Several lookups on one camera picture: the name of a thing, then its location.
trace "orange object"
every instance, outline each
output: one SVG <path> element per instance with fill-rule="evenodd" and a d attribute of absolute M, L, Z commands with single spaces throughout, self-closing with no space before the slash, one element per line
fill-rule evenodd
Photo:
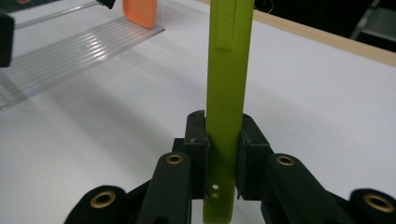
<path fill-rule="evenodd" d="M 157 0 L 122 0 L 124 16 L 133 22 L 152 28 L 157 20 Z"/>

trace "table surface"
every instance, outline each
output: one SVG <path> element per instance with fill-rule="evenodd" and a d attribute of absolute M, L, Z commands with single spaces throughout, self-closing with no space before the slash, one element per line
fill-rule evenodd
<path fill-rule="evenodd" d="M 89 10 L 121 15 L 120 1 Z M 166 0 L 163 12 L 165 32 L 0 112 L 0 223 L 63 223 L 91 189 L 136 188 L 205 109 L 209 6 Z M 396 197 L 395 87 L 396 67 L 253 22 L 245 113 L 333 193 Z M 193 202 L 192 223 L 201 215 Z M 263 223 L 260 203 L 235 201 L 233 223 Z"/>

